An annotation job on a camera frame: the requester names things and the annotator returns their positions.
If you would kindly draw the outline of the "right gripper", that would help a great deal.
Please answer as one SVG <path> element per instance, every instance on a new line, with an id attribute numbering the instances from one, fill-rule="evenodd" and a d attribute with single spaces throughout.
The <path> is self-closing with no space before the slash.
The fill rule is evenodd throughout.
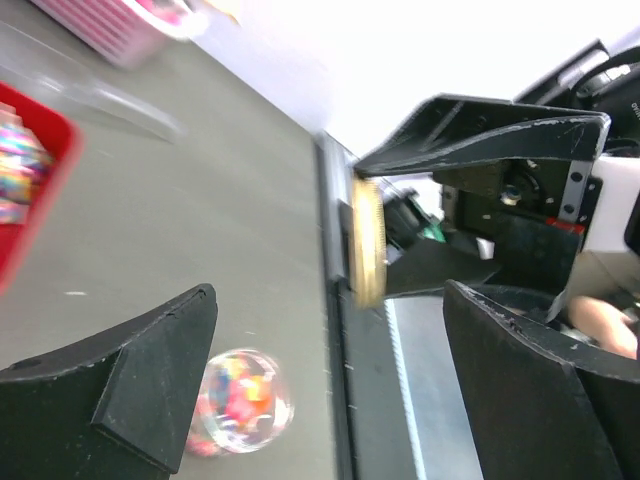
<path id="1" fill-rule="evenodd" d="M 385 193 L 386 295 L 448 280 L 561 293 L 600 193 L 590 162 L 610 124 L 601 112 L 507 100 L 440 94 L 421 103 L 355 164 L 361 178 L 439 171 L 441 215 L 422 209 L 412 188 Z M 456 168 L 465 169 L 443 171 Z"/>

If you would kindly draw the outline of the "round cream jar lid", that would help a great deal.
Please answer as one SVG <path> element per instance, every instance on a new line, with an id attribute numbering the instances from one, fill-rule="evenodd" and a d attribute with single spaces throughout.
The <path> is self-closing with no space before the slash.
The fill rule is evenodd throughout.
<path id="1" fill-rule="evenodd" d="M 350 286 L 359 308 L 375 308 L 386 289 L 386 232 L 383 202 L 374 181 L 353 179 L 351 208 Z"/>

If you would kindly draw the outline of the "clear plastic scoop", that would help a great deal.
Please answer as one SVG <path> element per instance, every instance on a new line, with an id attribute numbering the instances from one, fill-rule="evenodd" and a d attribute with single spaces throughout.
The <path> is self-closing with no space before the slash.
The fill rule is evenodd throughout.
<path id="1" fill-rule="evenodd" d="M 1 81 L 51 108 L 99 112 L 167 142 L 185 133 L 173 116 L 6 23 L 1 24 Z"/>

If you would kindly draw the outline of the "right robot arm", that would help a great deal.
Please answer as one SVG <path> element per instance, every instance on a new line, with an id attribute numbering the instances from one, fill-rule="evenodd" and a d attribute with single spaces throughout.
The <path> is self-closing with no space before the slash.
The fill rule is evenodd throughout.
<path id="1" fill-rule="evenodd" d="M 512 101 L 440 94 L 421 103 L 352 180 L 351 287 L 363 306 L 386 296 L 495 281 L 560 293 L 620 155 L 639 153 L 639 51 L 593 43 Z M 444 232 L 490 241 L 484 260 L 424 236 L 409 196 L 380 179 L 427 174 L 441 186 Z"/>

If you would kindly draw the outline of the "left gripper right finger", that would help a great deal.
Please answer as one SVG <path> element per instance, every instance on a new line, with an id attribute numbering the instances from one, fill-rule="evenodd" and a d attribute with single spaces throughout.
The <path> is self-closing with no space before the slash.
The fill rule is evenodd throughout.
<path id="1" fill-rule="evenodd" d="M 456 281 L 443 313 L 484 478 L 638 478 L 638 361 Z"/>

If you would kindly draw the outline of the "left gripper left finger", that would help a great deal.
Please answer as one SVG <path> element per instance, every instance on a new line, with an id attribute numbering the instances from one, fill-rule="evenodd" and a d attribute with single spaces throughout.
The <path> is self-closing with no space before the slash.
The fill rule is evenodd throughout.
<path id="1" fill-rule="evenodd" d="M 167 479 L 178 472 L 218 315 L 197 285 L 1 372 L 4 479 Z"/>

